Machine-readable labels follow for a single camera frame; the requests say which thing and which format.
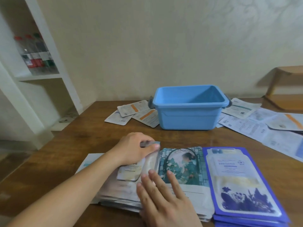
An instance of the floor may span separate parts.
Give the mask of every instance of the floor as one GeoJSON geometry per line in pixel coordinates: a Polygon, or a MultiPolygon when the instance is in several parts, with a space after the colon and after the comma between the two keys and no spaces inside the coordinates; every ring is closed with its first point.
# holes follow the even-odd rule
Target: floor
{"type": "MultiPolygon", "coordinates": [[[[35,151],[30,142],[0,140],[0,183],[35,151]]],[[[6,226],[12,218],[0,215],[0,227],[6,226]]]]}

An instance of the white wall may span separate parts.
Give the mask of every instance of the white wall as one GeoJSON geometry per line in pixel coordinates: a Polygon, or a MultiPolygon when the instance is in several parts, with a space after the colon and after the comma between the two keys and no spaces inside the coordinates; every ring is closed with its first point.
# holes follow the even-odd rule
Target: white wall
{"type": "Polygon", "coordinates": [[[30,141],[33,132],[0,90],[0,140],[30,141]]]}
{"type": "Polygon", "coordinates": [[[303,65],[303,0],[38,3],[84,106],[169,85],[261,96],[266,87],[257,83],[272,68],[303,65]]]}

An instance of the left hand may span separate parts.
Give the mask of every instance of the left hand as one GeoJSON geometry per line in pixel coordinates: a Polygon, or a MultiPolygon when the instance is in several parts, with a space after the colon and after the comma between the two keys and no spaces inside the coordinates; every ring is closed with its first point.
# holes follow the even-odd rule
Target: left hand
{"type": "Polygon", "coordinates": [[[148,135],[140,132],[129,133],[108,152],[113,155],[113,158],[118,160],[119,166],[130,165],[139,162],[149,153],[152,153],[160,148],[159,144],[153,144],[147,147],[140,147],[142,141],[154,141],[148,135]]]}

